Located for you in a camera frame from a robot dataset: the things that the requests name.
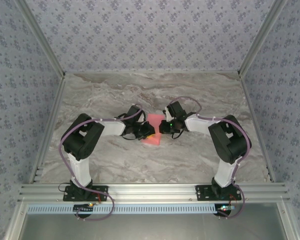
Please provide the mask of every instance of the wire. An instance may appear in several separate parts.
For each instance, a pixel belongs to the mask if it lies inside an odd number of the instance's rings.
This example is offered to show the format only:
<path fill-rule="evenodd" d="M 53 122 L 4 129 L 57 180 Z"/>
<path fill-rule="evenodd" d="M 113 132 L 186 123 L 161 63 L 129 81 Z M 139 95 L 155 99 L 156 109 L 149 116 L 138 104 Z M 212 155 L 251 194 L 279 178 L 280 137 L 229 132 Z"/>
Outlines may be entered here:
<path fill-rule="evenodd" d="M 236 199 L 236 197 L 235 196 L 233 196 L 232 194 L 229 194 L 229 196 L 230 196 L 230 199 L 234 199 L 235 200 L 235 208 L 237 207 L 237 199 Z"/>
<path fill-rule="evenodd" d="M 95 193 L 95 192 L 93 192 L 92 194 L 95 194 L 95 195 L 97 195 L 97 196 L 98 196 L 98 202 L 99 202 L 99 203 L 101 203 L 100 194 L 99 194 L 99 193 Z"/>
<path fill-rule="evenodd" d="M 199 110 L 195 112 L 196 114 L 200 113 L 200 111 L 202 110 L 202 106 L 201 106 L 200 102 L 198 102 L 196 99 L 194 99 L 193 97 L 190 97 L 190 96 L 178 96 L 178 97 L 176 97 L 175 99 L 173 99 L 173 100 L 169 103 L 169 105 L 170 105 L 170 104 L 173 104 L 174 102 L 176 102 L 176 101 L 179 100 L 179 99 L 189 99 L 189 100 L 192 100 L 193 102 L 195 102 L 195 103 L 199 106 Z"/>
<path fill-rule="evenodd" d="M 174 133 L 172 133 L 172 139 L 178 139 L 178 138 L 180 138 L 180 136 L 181 136 L 181 134 L 184 132 L 184 130 L 182 129 L 182 131 L 179 133 L 179 135 L 178 136 L 176 136 L 176 137 L 174 137 Z"/>
<path fill-rule="evenodd" d="M 92 192 L 92 193 L 96 193 L 96 194 L 101 194 L 101 195 L 105 195 L 107 196 L 111 202 L 112 202 L 112 208 L 111 208 L 111 211 L 106 215 L 106 216 L 103 216 L 101 218 L 88 218 L 88 219 L 85 219 L 85 221 L 90 221 L 90 222 L 94 222 L 94 221 L 102 221 L 102 220 L 105 220 L 107 219 L 108 217 L 110 217 L 115 209 L 115 200 L 106 192 L 103 192 L 103 191 L 98 191 L 98 190 L 93 190 L 93 189 L 89 189 L 83 185 L 81 185 L 81 183 L 77 180 L 76 178 L 76 175 L 73 171 L 73 169 L 71 168 L 71 166 L 69 165 L 69 163 L 67 162 L 65 156 L 63 155 L 62 153 L 62 146 L 63 146 L 63 143 L 65 142 L 65 140 L 67 139 L 67 137 L 69 137 L 70 134 L 72 134 L 75 130 L 77 130 L 78 128 L 80 128 L 81 126 L 85 125 L 85 124 L 89 124 L 89 123 L 92 123 L 92 122 L 116 122 L 116 121 L 123 121 L 123 120 L 127 120 L 127 119 L 131 119 L 133 118 L 134 116 L 138 115 L 142 110 L 143 110 L 143 107 L 141 104 L 136 104 L 136 106 L 140 106 L 140 109 L 133 115 L 131 116 L 128 116 L 128 117 L 124 117 L 124 118 L 120 118 L 120 119 L 117 119 L 117 118 L 108 118 L 108 119 L 102 119 L 102 118 L 93 118 L 93 119 L 90 119 L 90 120 L 87 120 L 87 121 L 84 121 L 84 122 L 81 122 L 80 124 L 78 124 L 77 126 L 75 126 L 74 128 L 72 128 L 70 131 L 68 131 L 64 137 L 61 139 L 60 143 L 59 143 L 59 146 L 58 146 L 58 151 L 59 151 L 59 154 L 61 156 L 61 159 L 63 160 L 65 166 L 68 168 L 69 172 L 71 173 L 71 176 L 73 177 L 73 180 L 76 182 L 76 184 L 86 190 L 86 191 L 89 191 L 89 192 Z"/>
<path fill-rule="evenodd" d="M 68 185 L 69 185 L 69 183 L 68 183 L 68 182 L 62 182 L 62 183 L 60 183 L 59 186 L 58 186 L 58 190 L 59 190 L 60 192 L 65 193 L 66 191 L 60 190 L 60 186 L 61 186 L 62 184 L 68 184 Z"/>

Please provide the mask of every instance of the aluminum frame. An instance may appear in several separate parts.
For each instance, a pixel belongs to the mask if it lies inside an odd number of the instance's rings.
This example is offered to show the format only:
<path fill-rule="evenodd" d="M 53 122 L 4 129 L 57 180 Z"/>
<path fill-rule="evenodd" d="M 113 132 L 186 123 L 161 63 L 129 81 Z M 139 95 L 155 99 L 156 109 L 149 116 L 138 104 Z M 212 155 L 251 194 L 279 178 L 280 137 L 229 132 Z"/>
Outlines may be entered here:
<path fill-rule="evenodd" d="M 39 24 L 36 21 L 34 14 L 31 12 L 29 5 L 27 4 L 26 0 L 14 0 L 15 4 L 19 8 L 24 20 L 28 24 L 29 28 L 31 29 L 33 35 L 35 36 L 36 40 L 40 44 L 43 52 L 45 53 L 46 57 L 48 58 L 51 66 L 53 67 L 55 73 L 58 75 L 59 78 L 64 76 L 64 71 L 54 53 L 49 42 L 44 35 L 44 32 L 41 30 Z"/>
<path fill-rule="evenodd" d="M 208 183 L 109 183 L 109 194 L 119 204 L 216 204 L 227 201 L 197 201 L 196 185 Z M 284 183 L 238 183 L 245 193 L 246 204 L 277 203 L 281 220 L 288 240 L 300 240 L 300 231 L 296 228 L 293 218 L 290 198 Z M 22 185 L 18 203 L 11 219 L 5 239 L 15 240 L 20 237 L 27 209 L 31 204 L 64 205 L 63 192 L 58 190 L 58 183 L 52 184 L 24 184 Z M 102 204 L 109 206 L 111 201 Z"/>
<path fill-rule="evenodd" d="M 249 108 L 251 116 L 252 116 L 252 122 L 253 122 L 253 126 L 254 126 L 254 129 L 255 129 L 255 132 L 256 132 L 256 136 L 258 138 L 260 148 L 261 148 L 263 157 L 265 159 L 266 168 L 268 169 L 268 173 L 269 173 L 269 176 L 271 178 L 271 181 L 276 182 L 275 171 L 274 171 L 274 169 L 272 167 L 272 164 L 270 162 L 270 157 L 269 157 L 268 151 L 266 149 L 265 141 L 262 137 L 262 133 L 261 133 L 258 121 L 257 121 L 257 116 L 255 114 L 255 110 L 254 110 L 254 107 L 252 105 L 246 83 L 241 77 L 240 77 L 240 80 L 241 80 L 241 86 L 242 86 L 242 89 L 243 89 L 243 92 L 244 92 L 244 96 L 245 96 L 248 108 Z"/>
<path fill-rule="evenodd" d="M 250 45 L 247 54 L 245 55 L 245 58 L 241 63 L 241 66 L 239 68 L 240 77 L 243 78 L 246 75 L 250 65 L 255 60 L 257 53 L 265 42 L 268 34 L 270 33 L 272 27 L 275 25 L 277 18 L 279 17 L 287 2 L 288 0 L 274 0 L 263 24 L 261 25 L 252 44 Z"/>

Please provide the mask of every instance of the wallpaper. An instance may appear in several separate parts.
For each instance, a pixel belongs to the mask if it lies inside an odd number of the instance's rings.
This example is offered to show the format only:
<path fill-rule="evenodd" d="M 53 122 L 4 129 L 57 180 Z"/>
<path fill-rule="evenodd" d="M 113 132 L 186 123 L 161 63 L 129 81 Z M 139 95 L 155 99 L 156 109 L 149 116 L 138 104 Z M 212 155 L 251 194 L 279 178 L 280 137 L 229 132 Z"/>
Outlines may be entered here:
<path fill-rule="evenodd" d="M 59 79 L 13 0 L 0 0 L 0 240 L 33 163 Z"/>
<path fill-rule="evenodd" d="M 237 70 L 273 0 L 26 0 L 63 70 Z"/>
<path fill-rule="evenodd" d="M 300 225 L 300 0 L 288 1 L 244 79 Z"/>

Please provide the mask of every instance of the metal frame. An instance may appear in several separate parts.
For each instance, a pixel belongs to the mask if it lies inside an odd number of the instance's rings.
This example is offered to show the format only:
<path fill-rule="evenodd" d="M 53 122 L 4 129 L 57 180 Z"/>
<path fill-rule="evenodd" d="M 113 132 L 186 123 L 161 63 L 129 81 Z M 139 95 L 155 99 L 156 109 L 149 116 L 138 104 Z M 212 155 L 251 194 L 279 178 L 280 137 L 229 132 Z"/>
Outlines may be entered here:
<path fill-rule="evenodd" d="M 110 71 L 67 71 L 66 74 L 238 74 L 238 70 L 110 70 Z"/>
<path fill-rule="evenodd" d="M 26 0 L 14 0 L 15 4 L 19 8 L 24 20 L 28 24 L 29 28 L 31 29 L 33 35 L 37 39 L 38 43 L 40 44 L 43 52 L 45 53 L 46 57 L 48 58 L 51 66 L 53 67 L 55 73 L 62 78 L 64 76 L 64 71 L 58 62 L 58 59 L 52 50 L 51 46 L 47 38 L 45 37 L 43 31 L 41 30 L 39 24 L 36 21 L 35 16 L 30 10 L 30 7 L 26 3 Z"/>
<path fill-rule="evenodd" d="M 279 14 L 281 13 L 282 9 L 286 5 L 288 0 L 274 0 L 273 4 L 270 7 L 268 14 L 265 17 L 263 24 L 261 25 L 258 33 L 256 34 L 243 62 L 239 68 L 239 76 L 244 77 L 247 73 L 250 65 L 254 61 L 257 53 L 259 52 L 261 46 L 265 42 L 269 32 L 271 31 L 272 27 L 274 26 Z"/>
<path fill-rule="evenodd" d="M 44 163 L 45 156 L 49 149 L 52 135 L 54 133 L 54 128 L 56 125 L 57 115 L 61 106 L 64 89 L 65 89 L 65 81 L 64 81 L 64 77 L 62 77 L 59 86 L 57 88 L 52 109 L 44 130 L 43 139 L 41 140 L 40 147 L 33 164 L 32 172 L 29 179 L 30 184 L 34 182 L 38 182 L 40 180 L 41 173 L 42 173 L 41 170 L 43 170 L 42 166 Z"/>
<path fill-rule="evenodd" d="M 117 205 L 120 204 L 165 204 L 175 205 L 202 205 L 227 203 L 227 201 L 197 201 L 196 185 L 206 185 L 207 183 L 109 183 L 108 193 L 115 199 Z M 288 240 L 300 240 L 300 235 L 295 230 L 294 221 L 290 216 L 290 210 L 286 203 L 290 198 L 284 183 L 238 183 L 245 193 L 246 204 L 277 203 L 280 206 L 282 222 Z M 25 216 L 29 206 L 32 204 L 64 205 L 63 192 L 58 190 L 59 184 L 24 184 L 22 185 L 17 207 L 11 219 L 11 224 L 7 231 L 6 240 L 16 240 L 19 238 L 24 224 Z M 110 206 L 111 201 L 102 205 Z"/>
<path fill-rule="evenodd" d="M 276 182 L 275 171 L 274 171 L 274 169 L 272 167 L 272 164 L 270 162 L 270 157 L 269 157 L 268 151 L 266 149 L 265 141 L 262 137 L 262 133 L 261 133 L 261 130 L 260 130 L 260 127 L 259 127 L 259 124 L 258 124 L 257 116 L 255 114 L 255 110 L 254 110 L 254 107 L 252 105 L 246 83 L 245 83 L 244 80 L 242 80 L 241 77 L 240 77 L 240 80 L 241 80 L 242 89 L 243 89 L 243 92 L 244 92 L 244 95 L 245 95 L 245 99 L 247 101 L 247 105 L 249 107 L 249 110 L 250 110 L 250 113 L 251 113 L 251 116 L 252 116 L 252 122 L 253 122 L 253 125 L 254 125 L 256 136 L 258 138 L 260 148 L 261 148 L 262 154 L 263 154 L 264 159 L 265 159 L 266 167 L 267 167 L 268 172 L 269 172 L 269 176 L 270 176 L 272 182 Z"/>

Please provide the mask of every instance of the enclosure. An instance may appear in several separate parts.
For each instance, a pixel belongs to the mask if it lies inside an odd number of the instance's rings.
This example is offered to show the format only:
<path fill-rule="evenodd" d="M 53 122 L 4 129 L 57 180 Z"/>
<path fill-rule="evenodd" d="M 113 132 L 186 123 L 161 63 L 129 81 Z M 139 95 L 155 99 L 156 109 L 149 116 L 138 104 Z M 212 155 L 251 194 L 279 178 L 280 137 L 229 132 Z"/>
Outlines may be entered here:
<path fill-rule="evenodd" d="M 114 118 L 136 103 L 162 115 L 179 96 L 202 116 L 235 116 L 249 136 L 241 215 L 219 220 L 228 201 L 199 200 L 220 158 L 210 135 L 190 131 L 160 145 L 100 138 L 89 171 L 114 212 L 77 221 L 83 202 L 60 186 L 65 131 L 82 113 Z M 110 210 L 108 199 L 91 218 Z M 0 1 L 0 239 L 83 235 L 300 239 L 300 0 Z"/>

